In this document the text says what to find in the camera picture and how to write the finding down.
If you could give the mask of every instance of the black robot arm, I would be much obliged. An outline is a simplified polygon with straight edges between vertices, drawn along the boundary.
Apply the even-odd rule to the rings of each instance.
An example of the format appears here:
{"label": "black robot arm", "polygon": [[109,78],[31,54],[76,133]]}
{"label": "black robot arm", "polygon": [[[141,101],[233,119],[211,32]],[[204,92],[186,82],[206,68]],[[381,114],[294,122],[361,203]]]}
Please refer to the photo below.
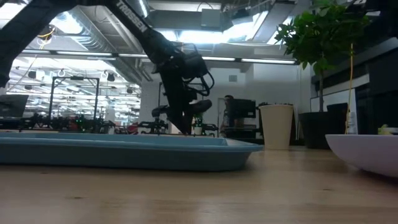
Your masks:
{"label": "black robot arm", "polygon": [[[176,48],[162,34],[152,29],[125,0],[32,0],[23,10],[0,30],[0,86],[5,87],[14,59],[32,40],[61,12],[82,6],[106,6],[137,38],[148,58],[156,66],[162,78],[165,94],[169,101],[169,120],[185,134],[191,131],[195,113],[206,111],[211,102],[201,106],[189,104],[193,95],[210,94],[203,79],[209,73],[198,52],[185,54]],[[205,91],[190,88],[188,83],[200,78]]]}

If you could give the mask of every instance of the potted plant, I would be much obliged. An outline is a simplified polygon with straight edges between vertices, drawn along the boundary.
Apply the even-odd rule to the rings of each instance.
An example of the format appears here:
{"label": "potted plant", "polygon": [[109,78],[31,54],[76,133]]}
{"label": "potted plant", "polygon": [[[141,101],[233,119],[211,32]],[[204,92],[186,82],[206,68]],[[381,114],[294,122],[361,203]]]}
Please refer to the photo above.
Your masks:
{"label": "potted plant", "polygon": [[341,125],[336,126],[331,113],[323,112],[325,72],[334,69],[333,59],[353,54],[353,45],[363,36],[369,20],[365,15],[347,13],[336,1],[318,0],[315,6],[317,13],[304,12],[290,24],[279,25],[275,39],[286,45],[286,55],[292,54],[303,69],[312,65],[319,76],[320,110],[300,114],[300,122],[307,147],[328,148],[325,135],[344,134],[344,130],[337,128]]}

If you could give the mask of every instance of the blue tray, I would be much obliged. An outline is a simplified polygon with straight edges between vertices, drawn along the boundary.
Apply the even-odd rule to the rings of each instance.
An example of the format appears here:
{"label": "blue tray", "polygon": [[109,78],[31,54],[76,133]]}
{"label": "blue tray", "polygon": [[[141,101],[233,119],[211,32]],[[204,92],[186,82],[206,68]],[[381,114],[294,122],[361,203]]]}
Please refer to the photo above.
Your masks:
{"label": "blue tray", "polygon": [[220,138],[0,133],[0,164],[224,171],[262,148]]}

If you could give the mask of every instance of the yellow object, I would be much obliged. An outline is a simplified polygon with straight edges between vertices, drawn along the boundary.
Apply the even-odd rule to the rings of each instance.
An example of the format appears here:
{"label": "yellow object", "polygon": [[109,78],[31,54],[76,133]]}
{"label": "yellow object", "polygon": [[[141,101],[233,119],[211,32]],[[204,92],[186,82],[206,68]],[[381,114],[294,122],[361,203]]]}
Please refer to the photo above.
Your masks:
{"label": "yellow object", "polygon": [[398,128],[390,128],[388,125],[383,125],[377,130],[378,135],[394,135],[398,133]]}
{"label": "yellow object", "polygon": [[345,134],[348,133],[348,116],[349,116],[349,109],[351,106],[351,89],[353,88],[353,75],[354,75],[354,44],[351,44],[351,75],[349,77],[349,93],[348,93],[348,109],[346,115],[346,131]]}
{"label": "yellow object", "polygon": [[49,32],[48,34],[44,34],[44,35],[38,35],[37,37],[48,37],[49,35],[51,35],[52,33],[54,33],[55,31],[55,27],[51,30],[51,32]]}

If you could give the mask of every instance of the table surface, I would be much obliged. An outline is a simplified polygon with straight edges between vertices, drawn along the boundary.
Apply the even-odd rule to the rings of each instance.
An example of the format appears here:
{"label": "table surface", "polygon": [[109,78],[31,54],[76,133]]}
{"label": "table surface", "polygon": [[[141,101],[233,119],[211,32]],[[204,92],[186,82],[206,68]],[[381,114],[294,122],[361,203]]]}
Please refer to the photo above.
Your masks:
{"label": "table surface", "polygon": [[398,181],[297,148],[220,173],[0,166],[0,223],[396,224]]}

